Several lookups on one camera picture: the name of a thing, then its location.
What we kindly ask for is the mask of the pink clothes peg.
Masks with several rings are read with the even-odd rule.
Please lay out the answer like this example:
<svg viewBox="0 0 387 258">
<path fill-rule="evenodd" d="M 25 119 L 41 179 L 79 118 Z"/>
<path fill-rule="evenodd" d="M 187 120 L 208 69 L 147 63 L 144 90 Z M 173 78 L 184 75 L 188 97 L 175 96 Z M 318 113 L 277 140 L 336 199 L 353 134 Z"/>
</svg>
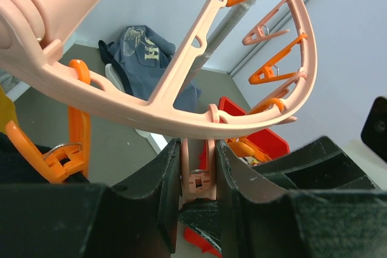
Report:
<svg viewBox="0 0 387 258">
<path fill-rule="evenodd" d="M 216 158 L 215 140 L 206 141 L 206 169 L 189 169 L 189 145 L 184 139 L 181 143 L 180 168 L 181 168 L 181 189 L 183 204 L 196 199 L 216 200 Z"/>
</svg>

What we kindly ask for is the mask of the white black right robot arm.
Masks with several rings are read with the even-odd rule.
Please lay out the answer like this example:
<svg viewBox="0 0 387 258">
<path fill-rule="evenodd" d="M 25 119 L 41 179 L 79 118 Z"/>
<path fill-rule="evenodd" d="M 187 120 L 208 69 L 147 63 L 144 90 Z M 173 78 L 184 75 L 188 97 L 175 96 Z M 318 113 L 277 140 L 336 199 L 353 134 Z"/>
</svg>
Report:
<svg viewBox="0 0 387 258">
<path fill-rule="evenodd" d="M 385 96 L 379 96 L 374 100 L 360 137 L 367 147 L 386 162 L 387 133 Z"/>
</svg>

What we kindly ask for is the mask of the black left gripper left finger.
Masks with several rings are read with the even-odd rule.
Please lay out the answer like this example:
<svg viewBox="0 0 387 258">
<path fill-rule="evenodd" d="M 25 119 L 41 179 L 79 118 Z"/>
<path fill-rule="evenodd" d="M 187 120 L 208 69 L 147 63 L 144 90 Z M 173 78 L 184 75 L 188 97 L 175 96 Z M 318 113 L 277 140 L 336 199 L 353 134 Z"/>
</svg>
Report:
<svg viewBox="0 0 387 258">
<path fill-rule="evenodd" d="M 180 198 L 178 138 L 114 186 L 1 184 L 2 257 L 170 257 Z"/>
</svg>

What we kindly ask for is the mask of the pink round clip hanger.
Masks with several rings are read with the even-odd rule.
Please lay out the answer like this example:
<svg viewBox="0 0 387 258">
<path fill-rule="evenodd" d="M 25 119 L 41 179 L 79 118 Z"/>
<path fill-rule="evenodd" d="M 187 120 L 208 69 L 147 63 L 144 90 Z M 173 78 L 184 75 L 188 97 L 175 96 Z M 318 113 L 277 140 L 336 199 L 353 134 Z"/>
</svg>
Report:
<svg viewBox="0 0 387 258">
<path fill-rule="evenodd" d="M 100 0 L 1 0 L 1 68 L 62 103 L 99 117 L 175 137 L 224 139 L 292 122 L 309 98 L 317 76 L 317 48 L 303 0 L 285 0 L 294 19 L 301 67 L 286 98 L 280 86 L 263 102 L 265 110 L 232 116 L 212 106 L 196 114 L 174 108 L 192 75 L 194 60 L 205 52 L 206 35 L 226 0 L 207 0 L 149 100 L 119 91 L 108 79 L 91 73 L 92 84 L 61 64 L 64 43 Z"/>
</svg>

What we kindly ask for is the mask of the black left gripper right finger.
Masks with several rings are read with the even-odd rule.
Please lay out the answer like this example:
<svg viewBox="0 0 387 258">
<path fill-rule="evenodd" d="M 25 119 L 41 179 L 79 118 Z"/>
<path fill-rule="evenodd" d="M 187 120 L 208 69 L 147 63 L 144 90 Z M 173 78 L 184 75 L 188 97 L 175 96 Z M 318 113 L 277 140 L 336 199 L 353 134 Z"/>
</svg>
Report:
<svg viewBox="0 0 387 258">
<path fill-rule="evenodd" d="M 249 167 L 216 145 L 224 257 L 385 257 L 386 192 L 322 136 Z"/>
</svg>

